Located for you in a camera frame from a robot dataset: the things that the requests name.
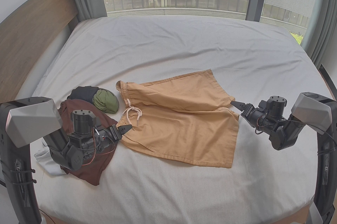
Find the grass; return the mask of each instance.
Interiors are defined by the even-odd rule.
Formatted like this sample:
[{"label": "grass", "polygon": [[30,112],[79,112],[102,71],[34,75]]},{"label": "grass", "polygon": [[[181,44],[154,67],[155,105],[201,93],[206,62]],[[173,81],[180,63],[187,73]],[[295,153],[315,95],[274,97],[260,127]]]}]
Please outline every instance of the grass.
[{"label": "grass", "polygon": [[300,45],[301,41],[303,40],[303,35],[300,35],[300,34],[297,34],[297,33],[291,33],[291,35],[295,38],[295,40]]}]

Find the black folded cloth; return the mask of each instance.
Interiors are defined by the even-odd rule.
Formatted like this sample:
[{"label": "black folded cloth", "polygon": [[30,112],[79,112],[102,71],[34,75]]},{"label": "black folded cloth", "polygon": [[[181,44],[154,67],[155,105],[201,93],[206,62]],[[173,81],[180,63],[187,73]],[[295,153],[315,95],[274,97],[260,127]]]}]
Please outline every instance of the black folded cloth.
[{"label": "black folded cloth", "polygon": [[80,99],[85,100],[91,104],[94,104],[94,95],[98,91],[98,87],[77,87],[71,91],[71,94],[67,97],[67,99]]}]

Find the maroon garment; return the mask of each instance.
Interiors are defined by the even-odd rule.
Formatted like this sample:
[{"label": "maroon garment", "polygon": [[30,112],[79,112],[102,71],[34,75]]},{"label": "maroon garment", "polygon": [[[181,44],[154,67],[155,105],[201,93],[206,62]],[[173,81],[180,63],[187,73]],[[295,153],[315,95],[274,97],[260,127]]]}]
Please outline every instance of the maroon garment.
[{"label": "maroon garment", "polygon": [[[88,103],[85,100],[67,99],[61,103],[61,106],[58,109],[61,115],[62,121],[63,121],[63,128],[67,134],[70,134],[74,131],[72,121],[70,120],[70,114],[72,111],[79,110],[79,109],[89,110],[93,112],[96,117],[99,117],[102,123],[102,126],[104,128],[107,128],[113,124],[117,124],[117,121],[108,117],[105,113],[100,111],[98,108],[96,108],[91,103]],[[115,150],[109,154],[105,154],[105,155],[102,155],[102,154],[113,150],[113,148],[114,148],[114,145],[108,146],[101,154],[96,154],[95,159],[90,165],[82,166],[82,168],[77,171],[71,171],[62,166],[61,166],[61,169],[63,169],[67,174],[71,173],[72,175],[82,180],[85,180],[94,186],[97,186],[99,185],[99,178],[101,176],[101,173],[105,170],[105,168],[109,164],[110,160],[112,159],[112,156],[114,155]],[[83,164],[89,163],[90,161],[91,159],[86,160]]]}]

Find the robotic arm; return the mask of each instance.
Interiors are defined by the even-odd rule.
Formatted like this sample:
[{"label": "robotic arm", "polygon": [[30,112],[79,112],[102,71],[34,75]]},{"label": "robotic arm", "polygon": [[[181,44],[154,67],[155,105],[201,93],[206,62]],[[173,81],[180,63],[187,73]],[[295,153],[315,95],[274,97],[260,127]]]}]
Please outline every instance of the robotic arm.
[{"label": "robotic arm", "polygon": [[74,132],[67,135],[54,101],[31,97],[0,104],[0,155],[2,172],[20,224],[46,223],[36,201],[30,162],[31,142],[43,137],[53,160],[70,170],[78,170],[106,147],[122,139],[132,125],[101,126],[91,111],[71,114]]},{"label": "robotic arm", "polygon": [[329,223],[335,211],[333,201],[337,187],[337,102],[319,94],[301,93],[288,119],[283,117],[287,100],[280,96],[261,100],[257,108],[238,101],[231,104],[242,111],[241,116],[256,129],[256,134],[269,134],[276,150],[293,146],[305,125],[317,132],[318,172],[314,203],[323,223]]}]

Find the mattress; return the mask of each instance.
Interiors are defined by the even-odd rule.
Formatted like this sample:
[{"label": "mattress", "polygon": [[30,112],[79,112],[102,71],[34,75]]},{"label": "mattress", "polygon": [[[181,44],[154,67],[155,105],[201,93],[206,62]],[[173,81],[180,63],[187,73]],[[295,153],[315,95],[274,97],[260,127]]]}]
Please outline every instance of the mattress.
[{"label": "mattress", "polygon": [[[137,16],[86,20],[72,32],[34,96],[59,107],[77,86],[115,93],[136,83],[212,69],[237,101],[300,92],[331,97],[319,72],[285,28],[202,16]],[[276,151],[240,117],[232,168],[199,167],[117,146],[98,186],[72,175],[50,176],[33,154],[39,206],[69,223],[271,223],[309,204],[317,174],[316,132],[304,127],[294,146]]]}]

